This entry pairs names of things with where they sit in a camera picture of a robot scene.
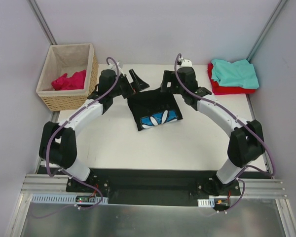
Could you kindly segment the black t shirt with flower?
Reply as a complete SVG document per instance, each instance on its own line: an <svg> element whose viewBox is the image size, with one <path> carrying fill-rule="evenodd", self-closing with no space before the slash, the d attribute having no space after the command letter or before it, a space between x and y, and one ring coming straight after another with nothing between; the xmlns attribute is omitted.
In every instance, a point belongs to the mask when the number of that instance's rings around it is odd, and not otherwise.
<svg viewBox="0 0 296 237"><path fill-rule="evenodd" d="M160 89L135 94L127 104L138 131L183 119L174 95Z"/></svg>

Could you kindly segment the red t shirt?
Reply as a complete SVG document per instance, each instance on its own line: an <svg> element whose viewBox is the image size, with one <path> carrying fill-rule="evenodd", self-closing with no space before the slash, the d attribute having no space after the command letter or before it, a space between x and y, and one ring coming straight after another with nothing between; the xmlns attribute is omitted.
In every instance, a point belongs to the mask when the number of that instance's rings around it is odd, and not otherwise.
<svg viewBox="0 0 296 237"><path fill-rule="evenodd" d="M216 81L212 79L212 70L214 66L212 63L208 64L207 74L209 77L210 84L212 86L212 92L215 95L230 95L230 94L253 94L255 89L244 89L241 87L224 87L220 86Z"/></svg>

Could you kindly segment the teal t shirt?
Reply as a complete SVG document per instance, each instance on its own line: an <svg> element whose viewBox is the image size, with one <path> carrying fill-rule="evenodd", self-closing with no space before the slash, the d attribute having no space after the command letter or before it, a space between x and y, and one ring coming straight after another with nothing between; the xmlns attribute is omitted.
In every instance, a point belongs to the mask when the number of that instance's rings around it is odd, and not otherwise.
<svg viewBox="0 0 296 237"><path fill-rule="evenodd" d="M222 87L240 87L243 89L258 89L259 81L255 68L246 59L233 63L213 59L211 79Z"/></svg>

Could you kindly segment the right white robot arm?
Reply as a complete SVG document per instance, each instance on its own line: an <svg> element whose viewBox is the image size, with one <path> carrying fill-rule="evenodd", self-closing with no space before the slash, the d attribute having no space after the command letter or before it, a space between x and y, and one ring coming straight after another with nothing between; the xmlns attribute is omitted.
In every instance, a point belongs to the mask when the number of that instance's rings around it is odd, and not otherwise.
<svg viewBox="0 0 296 237"><path fill-rule="evenodd" d="M161 92L180 94L187 105L210 118L229 137L226 162L202 186L203 192L209 195L225 194L245 167L265 152L261 144L261 123L257 120L236 119L224 110L211 91L198 86L193 67L182 67L177 71L165 70L160 89Z"/></svg>

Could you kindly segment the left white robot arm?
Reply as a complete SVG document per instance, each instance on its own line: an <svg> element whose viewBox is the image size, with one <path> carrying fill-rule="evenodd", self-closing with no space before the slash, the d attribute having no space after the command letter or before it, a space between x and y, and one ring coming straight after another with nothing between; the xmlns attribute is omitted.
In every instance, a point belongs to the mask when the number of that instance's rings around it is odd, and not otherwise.
<svg viewBox="0 0 296 237"><path fill-rule="evenodd" d="M39 157L46 165L54 164L59 170L76 178L77 186L83 192L96 187L94 172L78 158L76 139L79 133L94 119L103 115L112 105L113 99L122 96L127 99L149 84L134 70L129 70L132 82L125 74L113 69L103 70L99 82L86 101L69 118L62 122L47 122L43 127Z"/></svg>

